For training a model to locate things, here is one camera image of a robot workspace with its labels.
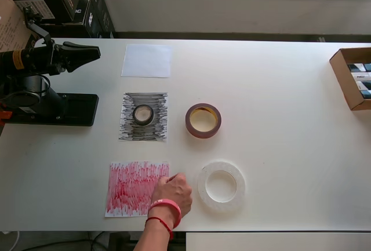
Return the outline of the person's bare hand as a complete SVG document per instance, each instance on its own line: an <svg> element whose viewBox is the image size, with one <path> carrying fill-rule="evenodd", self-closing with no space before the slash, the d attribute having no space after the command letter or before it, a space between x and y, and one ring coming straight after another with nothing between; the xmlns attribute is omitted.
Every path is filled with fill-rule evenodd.
<svg viewBox="0 0 371 251"><path fill-rule="evenodd" d="M172 220L172 224L178 222L191 210L192 188L187 183L184 173L177 173L172 177L161 177L152 193L151 204L156 201L171 200L179 209L167 203L160 203L150 209L153 216L161 217L163 220Z"/></svg>

